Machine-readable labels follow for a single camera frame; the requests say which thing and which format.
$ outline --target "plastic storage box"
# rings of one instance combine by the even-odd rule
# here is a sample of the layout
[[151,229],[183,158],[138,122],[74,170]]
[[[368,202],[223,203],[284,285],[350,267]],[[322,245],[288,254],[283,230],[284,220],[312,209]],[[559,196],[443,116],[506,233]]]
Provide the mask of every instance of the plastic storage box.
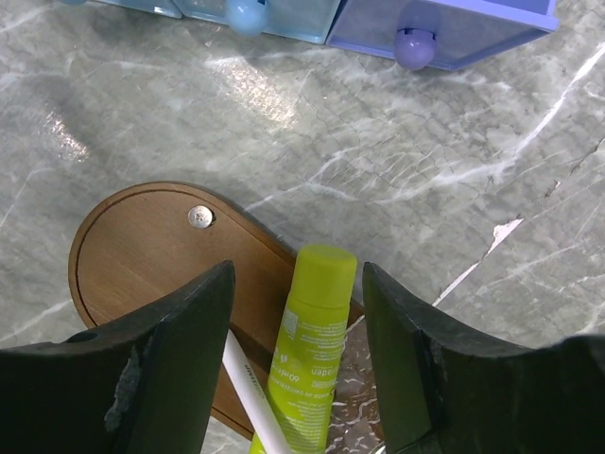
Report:
[[[61,0],[67,5],[81,5],[86,3],[86,0]],[[170,0],[95,0],[98,3],[107,3],[131,9],[139,9],[141,11],[154,12],[168,17],[180,19],[181,12]]]
[[227,24],[243,34],[261,31],[325,43],[339,0],[174,0],[188,17]]
[[553,32],[556,0],[343,0],[328,45],[456,70]]

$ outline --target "marble floor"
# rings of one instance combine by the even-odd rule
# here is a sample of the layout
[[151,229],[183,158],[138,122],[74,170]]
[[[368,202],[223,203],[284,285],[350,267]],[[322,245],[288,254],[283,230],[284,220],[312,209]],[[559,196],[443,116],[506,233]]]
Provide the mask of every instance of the marble floor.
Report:
[[[0,2],[0,347],[83,329],[77,227],[200,183],[527,346],[605,333],[605,4],[458,73],[89,2]],[[213,421],[204,452],[246,452]]]

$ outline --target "white pen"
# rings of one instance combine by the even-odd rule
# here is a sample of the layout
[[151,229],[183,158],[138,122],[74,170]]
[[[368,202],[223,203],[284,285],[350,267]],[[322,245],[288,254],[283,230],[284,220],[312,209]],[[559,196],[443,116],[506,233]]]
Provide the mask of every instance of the white pen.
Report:
[[223,365],[265,452],[293,454],[256,374],[231,330],[227,333]]

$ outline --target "wooden cutting board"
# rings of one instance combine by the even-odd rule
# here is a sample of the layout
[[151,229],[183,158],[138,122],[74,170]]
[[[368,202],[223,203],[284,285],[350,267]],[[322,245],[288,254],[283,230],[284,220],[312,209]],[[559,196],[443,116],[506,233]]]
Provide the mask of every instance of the wooden cutting board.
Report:
[[[209,220],[199,214],[210,215],[212,225],[199,228]],[[188,183],[160,182],[104,200],[78,229],[69,286],[79,316],[94,327],[162,298],[223,260],[235,265],[232,330],[265,385],[295,254],[216,194]],[[352,303],[349,322],[361,315],[363,308]],[[250,420],[224,369],[213,416],[251,438]]]

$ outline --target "lime green bottle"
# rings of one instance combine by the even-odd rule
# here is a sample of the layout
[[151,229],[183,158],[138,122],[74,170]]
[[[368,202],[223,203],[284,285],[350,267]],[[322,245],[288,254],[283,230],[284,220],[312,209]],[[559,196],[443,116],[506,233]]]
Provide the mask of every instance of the lime green bottle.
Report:
[[[267,399],[297,454],[324,454],[357,260],[332,246],[303,247],[273,354]],[[250,454],[266,454],[258,437]]]

